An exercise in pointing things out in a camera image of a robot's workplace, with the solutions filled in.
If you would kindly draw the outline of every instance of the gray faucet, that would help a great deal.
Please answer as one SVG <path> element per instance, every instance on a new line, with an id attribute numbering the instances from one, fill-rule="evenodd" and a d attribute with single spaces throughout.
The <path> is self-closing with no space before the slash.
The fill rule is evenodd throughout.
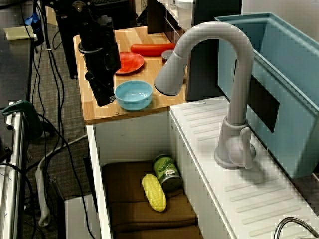
<path id="1" fill-rule="evenodd" d="M 205 22 L 194 26 L 180 38 L 171 57 L 156 76 L 154 86 L 165 95 L 177 95 L 183 84 L 184 66 L 192 48 L 208 39 L 229 42 L 237 54 L 230 107 L 222 124 L 215 160 L 224 168 L 249 169 L 256 155 L 250 144 L 251 130 L 246 120 L 254 52 L 248 37 L 240 29 L 225 22 Z"/>
<path id="2" fill-rule="evenodd" d="M 315 229 L 313 229 L 309 224 L 305 223 L 304 221 L 298 219 L 298 218 L 294 218 L 294 217 L 287 217 L 287 218 L 284 218 L 282 219 L 277 227 L 276 227 L 276 230 L 275 230 L 275 233 L 274 233 L 274 239 L 279 239 L 279 236 L 280 236 L 280 232 L 282 230 L 282 228 L 284 227 L 285 224 L 287 223 L 297 223 L 298 225 L 304 227 L 305 229 L 307 229 L 312 235 L 315 236 L 315 238 L 319 238 L 319 234 L 316 232 Z"/>

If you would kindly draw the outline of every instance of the red plate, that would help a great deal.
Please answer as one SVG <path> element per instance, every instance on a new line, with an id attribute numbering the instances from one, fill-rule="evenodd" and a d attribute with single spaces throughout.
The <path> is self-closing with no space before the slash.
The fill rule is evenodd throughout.
<path id="1" fill-rule="evenodd" d="M 138 70 L 144 64 L 143 56 L 133 52 L 120 52 L 121 68 L 116 74 L 127 74 Z"/>

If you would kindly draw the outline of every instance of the red sausage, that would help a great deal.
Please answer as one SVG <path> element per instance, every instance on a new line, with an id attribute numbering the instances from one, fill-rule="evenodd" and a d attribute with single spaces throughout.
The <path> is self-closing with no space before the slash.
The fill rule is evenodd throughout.
<path id="1" fill-rule="evenodd" d="M 131 51 L 141 56 L 161 56 L 164 51 L 173 50 L 174 43 L 168 44 L 133 44 Z"/>

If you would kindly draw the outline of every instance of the blue plastic bin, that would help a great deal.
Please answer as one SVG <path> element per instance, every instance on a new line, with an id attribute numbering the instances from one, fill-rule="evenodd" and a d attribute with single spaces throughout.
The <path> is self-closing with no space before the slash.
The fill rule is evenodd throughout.
<path id="1" fill-rule="evenodd" d="M 216 20 L 249 37 L 252 75 L 279 102 L 273 132 L 250 107 L 249 125 L 291 178 L 310 175 L 319 162 L 319 44 L 272 13 Z M 219 41 L 218 85 L 229 98 L 235 60 L 230 44 Z"/>

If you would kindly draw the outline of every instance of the wooden countertop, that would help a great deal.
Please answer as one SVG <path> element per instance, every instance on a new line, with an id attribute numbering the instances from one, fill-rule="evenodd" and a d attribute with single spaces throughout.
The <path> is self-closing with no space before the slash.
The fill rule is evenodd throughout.
<path id="1" fill-rule="evenodd" d="M 164 44 L 169 40 L 164 33 L 147 34 L 147 27 L 129 28 L 115 31 L 119 51 L 130 51 L 132 44 Z M 136 72 L 126 75 L 114 75 L 114 89 L 122 82 L 129 80 L 143 80 L 152 88 L 152 101 L 144 109 L 139 111 L 127 111 L 121 108 L 116 101 L 98 106 L 94 98 L 89 82 L 85 79 L 87 72 L 83 54 L 78 51 L 80 37 L 74 37 L 75 56 L 78 67 L 79 86 L 81 92 L 83 118 L 85 124 L 96 124 L 110 120 L 122 120 L 131 117 L 144 116 L 155 112 L 166 111 L 169 106 L 185 103 L 185 84 L 177 96 L 169 97 L 161 94 L 154 87 L 154 79 L 163 66 L 161 57 L 144 57 L 144 65 Z"/>

